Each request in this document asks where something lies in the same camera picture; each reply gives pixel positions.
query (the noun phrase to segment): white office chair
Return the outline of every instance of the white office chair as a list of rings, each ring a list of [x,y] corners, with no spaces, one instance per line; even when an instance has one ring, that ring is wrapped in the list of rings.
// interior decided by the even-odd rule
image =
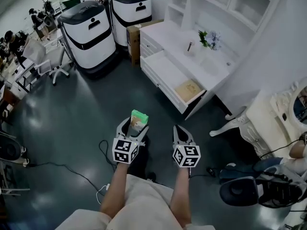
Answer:
[[[53,86],[55,86],[57,75],[60,72],[64,73],[66,77],[69,78],[69,73],[62,69],[64,66],[71,64],[71,61],[69,61],[62,65],[64,51],[65,48],[62,45],[57,45],[55,49],[52,49],[47,53],[46,47],[40,42],[34,39],[29,39],[24,48],[23,57],[28,58],[35,64],[34,68],[38,70],[40,76],[49,73],[49,77],[52,78],[52,74],[55,72],[52,81]]]

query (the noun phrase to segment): plant in vase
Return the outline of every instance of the plant in vase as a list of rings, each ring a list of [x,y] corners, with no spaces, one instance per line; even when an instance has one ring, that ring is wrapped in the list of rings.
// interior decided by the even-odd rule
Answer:
[[[199,36],[201,38],[200,42],[204,47],[208,47],[212,50],[218,50],[221,47],[221,34],[215,31],[210,31],[207,33],[206,31],[198,31]]]

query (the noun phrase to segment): white flowers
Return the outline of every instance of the white flowers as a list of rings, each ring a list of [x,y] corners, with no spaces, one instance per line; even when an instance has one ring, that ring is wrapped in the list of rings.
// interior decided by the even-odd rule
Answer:
[[[205,40],[210,49],[218,50],[221,47],[220,43],[221,34],[216,31],[210,31],[206,36]]]

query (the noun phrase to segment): dark gray floor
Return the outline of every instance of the dark gray floor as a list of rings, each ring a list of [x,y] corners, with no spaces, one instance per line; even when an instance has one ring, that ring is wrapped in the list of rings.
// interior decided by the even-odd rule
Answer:
[[[201,161],[193,174],[206,173],[207,166],[250,160],[250,150],[233,145],[233,141],[242,140],[238,133],[209,137],[210,130],[225,123],[216,102],[210,101],[184,121],[140,68],[132,68],[126,60],[100,80],[88,80],[73,69],[69,79],[57,79],[56,87],[43,77],[12,113],[13,126],[5,128],[28,148],[32,162],[65,163],[100,188],[110,182],[112,169],[98,143],[107,139],[111,146],[117,125],[133,109],[149,116],[148,170],[164,185],[173,187],[177,172],[171,159],[174,124],[188,129],[201,147]],[[27,185],[31,191],[5,198],[12,229],[52,230],[76,209],[99,209],[95,189],[64,168],[13,167],[18,186]],[[193,222],[212,224],[217,230],[277,229],[286,215],[282,209],[227,206],[219,197],[218,182],[210,177],[191,179],[190,198]]]

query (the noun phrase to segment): black cable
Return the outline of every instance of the black cable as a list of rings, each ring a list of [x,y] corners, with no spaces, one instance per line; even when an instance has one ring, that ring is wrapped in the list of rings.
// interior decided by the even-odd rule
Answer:
[[[55,165],[55,166],[58,166],[58,167],[64,167],[66,168],[67,170],[69,170],[70,172],[74,173],[74,174],[77,174],[81,177],[83,177],[85,180],[87,180],[94,188],[96,191],[99,191],[98,187],[96,187],[94,185],[94,183],[92,183],[89,179],[87,179],[84,175],[81,175],[80,173],[74,171],[73,169],[71,169],[70,167],[68,167],[66,164],[57,164],[57,163],[54,163],[54,162],[46,162],[46,163],[41,163],[41,164],[29,164],[28,166],[30,168],[35,168],[35,167],[38,167],[38,166],[43,166],[43,165],[48,165],[48,164],[52,164],[52,165]]]
[[[212,177],[208,174],[196,174],[196,175],[190,176],[190,179],[193,178],[193,177],[196,177],[196,176]]]
[[[268,155],[268,154],[271,154],[271,153],[273,153],[273,152],[275,152],[275,151],[278,151],[278,150],[280,150],[280,149],[283,149],[283,148],[289,147],[291,144],[293,144],[293,143],[295,143],[295,142],[297,142],[297,141],[299,141],[299,139],[297,139],[297,140],[295,140],[295,141],[292,141],[291,143],[289,143],[288,145],[286,145],[286,146],[284,146],[284,147],[281,147],[281,148],[275,149],[275,150],[273,150],[273,151],[269,151],[269,152],[267,152],[267,153],[263,154],[263,155],[260,157],[260,159],[261,159],[261,158],[263,158],[265,155]]]
[[[101,147],[100,147],[100,145],[101,145],[102,142],[105,142],[105,143],[106,143],[106,152],[105,152],[105,153],[104,153],[104,151],[103,151],[103,150],[101,149]],[[107,141],[107,140],[102,140],[102,141],[99,143],[98,147],[99,147],[99,150],[100,150],[100,151],[103,153],[103,155],[105,156],[107,163],[109,163],[109,164],[112,166],[113,171],[115,171],[115,169],[114,169],[114,167],[113,167],[114,164],[113,164],[113,163],[110,161],[110,159],[107,157],[107,150],[108,150],[108,148],[109,148],[109,143],[108,143],[108,141]],[[87,180],[87,181],[95,188],[95,190],[96,190],[97,192],[99,192],[98,187],[95,186],[94,183],[92,183],[92,182],[91,182],[88,178],[86,178],[84,175],[82,175],[82,174],[80,174],[80,173],[74,171],[74,170],[71,169],[70,167],[68,167],[66,164],[57,164],[57,163],[54,163],[54,162],[46,162],[46,163],[41,163],[41,164],[28,164],[28,167],[34,168],[34,167],[43,166],[43,165],[48,165],[48,164],[55,165],[55,166],[58,166],[58,167],[64,167],[64,168],[66,168],[68,171],[70,171],[70,172],[72,172],[72,173],[74,173],[74,174],[76,174],[76,175],[79,175],[79,176],[83,177],[85,180]]]
[[[105,142],[105,143],[106,143],[106,152],[105,152],[105,153],[104,153],[104,151],[102,151],[102,149],[101,149],[101,147],[100,147],[100,145],[101,145],[102,142]],[[107,163],[110,164],[110,165],[112,166],[112,170],[113,170],[113,172],[115,172],[114,166],[116,167],[116,164],[113,164],[113,163],[110,161],[110,159],[107,157],[107,150],[109,149],[109,143],[108,143],[108,141],[107,141],[107,140],[102,140],[102,141],[99,142],[99,145],[98,145],[98,146],[99,146],[99,150],[100,150],[100,151],[103,153],[103,155],[105,156]]]

